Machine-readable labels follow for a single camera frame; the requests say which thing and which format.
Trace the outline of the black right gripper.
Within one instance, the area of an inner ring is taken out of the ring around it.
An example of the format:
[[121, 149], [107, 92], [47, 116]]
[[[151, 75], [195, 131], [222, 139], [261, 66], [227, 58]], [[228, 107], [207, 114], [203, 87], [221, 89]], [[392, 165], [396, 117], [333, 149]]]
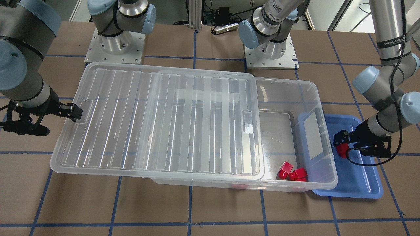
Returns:
[[73, 122], [80, 120], [83, 110], [75, 103], [62, 103], [55, 91], [51, 89], [49, 97], [40, 106], [26, 108], [12, 100], [2, 107], [7, 109], [7, 119], [1, 122], [1, 128], [6, 132], [18, 135], [47, 136], [48, 127], [41, 125], [43, 118], [48, 114], [69, 118]]

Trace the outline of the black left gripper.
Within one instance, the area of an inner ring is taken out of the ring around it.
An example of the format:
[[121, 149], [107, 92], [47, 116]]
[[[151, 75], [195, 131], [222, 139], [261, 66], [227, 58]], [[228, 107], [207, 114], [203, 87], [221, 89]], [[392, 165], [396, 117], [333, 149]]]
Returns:
[[390, 144], [392, 138], [389, 135], [377, 136], [368, 127], [367, 121], [359, 124], [352, 132], [341, 130], [333, 136], [333, 146], [347, 144], [346, 153], [352, 150], [361, 151], [364, 156], [390, 158]]

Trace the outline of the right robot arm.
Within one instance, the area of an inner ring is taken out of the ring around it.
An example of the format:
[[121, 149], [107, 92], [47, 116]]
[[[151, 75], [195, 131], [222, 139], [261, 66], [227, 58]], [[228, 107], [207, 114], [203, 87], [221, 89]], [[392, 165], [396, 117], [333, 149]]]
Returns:
[[[96, 26], [85, 62], [140, 63], [144, 36], [153, 31], [156, 7], [146, 0], [89, 0]], [[58, 34], [61, 18], [42, 0], [21, 0], [14, 7], [1, 1], [1, 95], [9, 103], [2, 130], [18, 135], [46, 136], [41, 125], [48, 114], [82, 118], [75, 103], [62, 103], [38, 72]]]

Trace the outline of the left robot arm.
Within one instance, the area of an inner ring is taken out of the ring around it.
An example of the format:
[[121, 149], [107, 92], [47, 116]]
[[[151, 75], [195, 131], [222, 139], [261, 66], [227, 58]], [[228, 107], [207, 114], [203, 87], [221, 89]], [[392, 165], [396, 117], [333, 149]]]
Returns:
[[[295, 18], [300, 0], [269, 0], [252, 16], [239, 23], [243, 45], [254, 49], [279, 44], [290, 32], [289, 19]], [[411, 52], [403, 0], [371, 0], [369, 7], [376, 33], [381, 66], [369, 66], [352, 82], [353, 87], [372, 104], [377, 113], [355, 130], [334, 135], [333, 146], [340, 157], [349, 159], [351, 150], [364, 156], [390, 161], [398, 154], [402, 130], [419, 123], [419, 93], [399, 88], [419, 69], [419, 57]]]

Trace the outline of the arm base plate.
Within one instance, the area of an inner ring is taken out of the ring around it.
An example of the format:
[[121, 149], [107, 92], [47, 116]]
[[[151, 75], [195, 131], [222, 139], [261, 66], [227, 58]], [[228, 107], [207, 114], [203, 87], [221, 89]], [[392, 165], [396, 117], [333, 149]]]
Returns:
[[290, 34], [281, 43], [267, 42], [255, 49], [244, 48], [248, 69], [299, 69], [294, 45]]
[[146, 36], [124, 31], [116, 37], [105, 37], [95, 29], [84, 62], [141, 64]]

